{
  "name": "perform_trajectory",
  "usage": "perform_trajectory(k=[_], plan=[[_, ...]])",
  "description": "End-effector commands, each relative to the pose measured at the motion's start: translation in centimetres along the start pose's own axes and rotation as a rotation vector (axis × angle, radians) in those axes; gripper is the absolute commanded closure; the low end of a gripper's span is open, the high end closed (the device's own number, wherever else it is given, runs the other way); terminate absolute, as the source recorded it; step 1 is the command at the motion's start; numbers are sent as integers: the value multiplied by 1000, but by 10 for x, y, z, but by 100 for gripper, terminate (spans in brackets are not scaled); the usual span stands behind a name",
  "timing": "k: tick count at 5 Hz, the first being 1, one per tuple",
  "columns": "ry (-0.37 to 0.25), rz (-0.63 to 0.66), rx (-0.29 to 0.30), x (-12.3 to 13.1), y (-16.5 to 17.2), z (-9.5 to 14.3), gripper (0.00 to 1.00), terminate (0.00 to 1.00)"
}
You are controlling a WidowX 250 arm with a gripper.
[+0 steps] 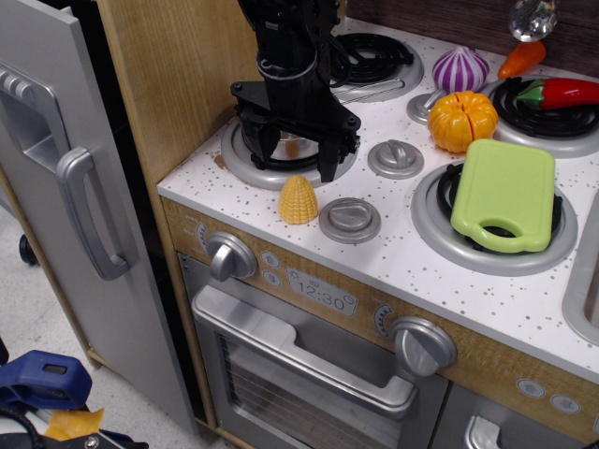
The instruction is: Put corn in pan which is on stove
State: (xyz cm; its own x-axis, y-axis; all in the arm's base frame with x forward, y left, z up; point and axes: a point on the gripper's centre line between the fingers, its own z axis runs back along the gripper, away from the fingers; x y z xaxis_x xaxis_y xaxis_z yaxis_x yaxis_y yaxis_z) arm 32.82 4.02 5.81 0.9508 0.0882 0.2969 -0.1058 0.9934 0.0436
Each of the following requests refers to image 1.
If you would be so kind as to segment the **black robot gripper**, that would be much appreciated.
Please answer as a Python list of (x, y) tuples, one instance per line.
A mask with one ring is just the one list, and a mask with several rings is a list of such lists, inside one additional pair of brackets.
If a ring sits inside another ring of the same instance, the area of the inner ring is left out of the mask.
[(279, 128), (318, 143), (317, 169), (322, 182), (334, 180), (337, 166), (359, 146), (360, 118), (342, 106), (329, 87), (329, 59), (322, 55), (277, 60), (258, 55), (260, 81), (236, 81), (242, 127), (256, 134), (254, 163), (265, 169), (281, 137)]

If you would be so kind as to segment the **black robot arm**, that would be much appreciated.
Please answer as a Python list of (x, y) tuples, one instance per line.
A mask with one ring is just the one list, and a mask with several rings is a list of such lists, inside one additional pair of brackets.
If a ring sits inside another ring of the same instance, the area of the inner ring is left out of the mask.
[(242, 1), (257, 42), (260, 81), (237, 81), (230, 92), (249, 149), (267, 163), (283, 132), (318, 145), (323, 182), (359, 146), (358, 116), (331, 91), (330, 48), (336, 40), (336, 1)]

